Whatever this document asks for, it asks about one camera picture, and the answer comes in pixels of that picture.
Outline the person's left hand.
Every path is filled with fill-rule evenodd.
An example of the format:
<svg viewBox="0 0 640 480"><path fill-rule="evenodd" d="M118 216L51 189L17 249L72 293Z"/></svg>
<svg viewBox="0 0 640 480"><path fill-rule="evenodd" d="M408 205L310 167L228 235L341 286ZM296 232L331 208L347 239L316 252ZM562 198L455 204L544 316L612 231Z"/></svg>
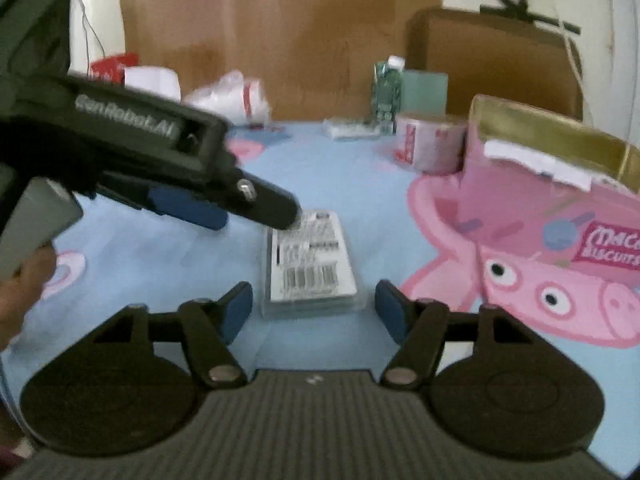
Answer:
<svg viewBox="0 0 640 480"><path fill-rule="evenodd" d="M56 252L47 243L22 264L13 278L1 283L1 350L21 333L26 314L40 299L55 269Z"/></svg>

